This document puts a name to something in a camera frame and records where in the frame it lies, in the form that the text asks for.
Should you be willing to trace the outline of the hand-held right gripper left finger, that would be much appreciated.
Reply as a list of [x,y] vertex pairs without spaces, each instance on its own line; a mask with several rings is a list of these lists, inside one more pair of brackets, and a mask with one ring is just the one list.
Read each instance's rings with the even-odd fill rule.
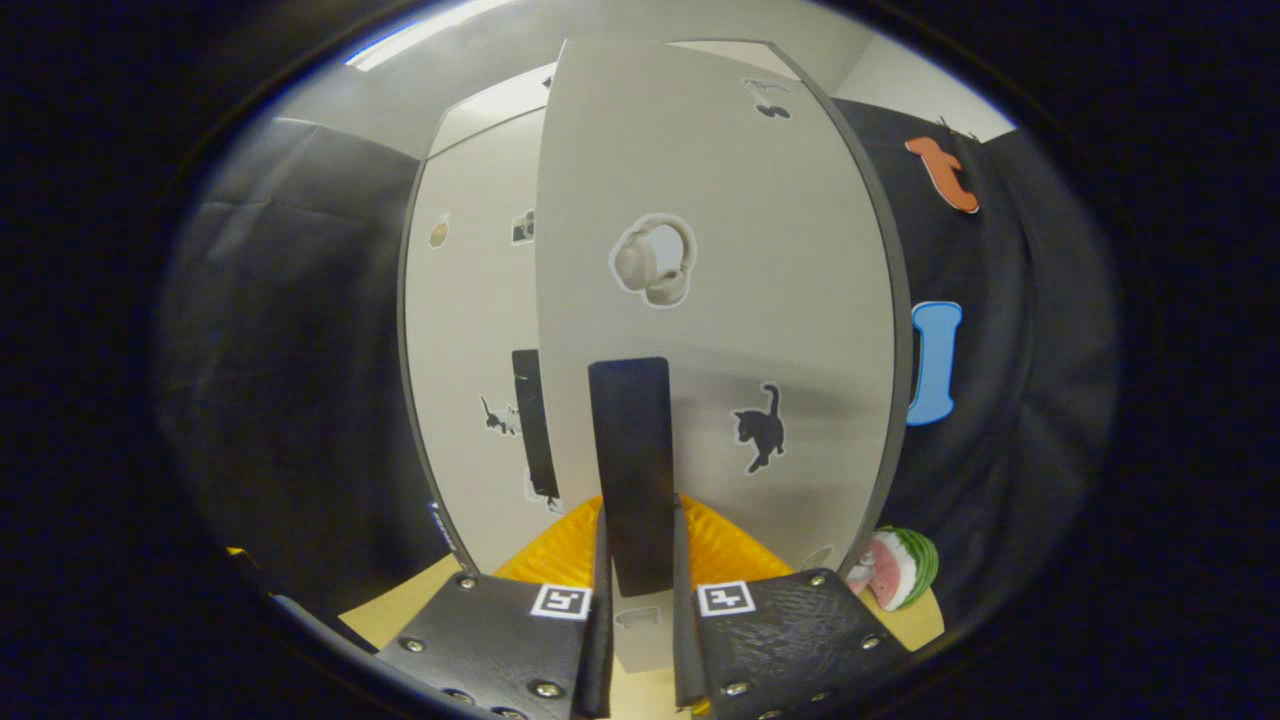
[[613,570],[602,498],[493,574],[456,571],[379,651],[462,705],[513,719],[608,719]]

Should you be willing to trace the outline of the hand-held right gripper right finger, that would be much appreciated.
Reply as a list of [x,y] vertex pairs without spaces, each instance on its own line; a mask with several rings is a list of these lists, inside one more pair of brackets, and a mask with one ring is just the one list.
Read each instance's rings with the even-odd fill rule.
[[675,702],[692,717],[850,717],[913,657],[911,626],[829,569],[698,582],[709,528],[675,497]]

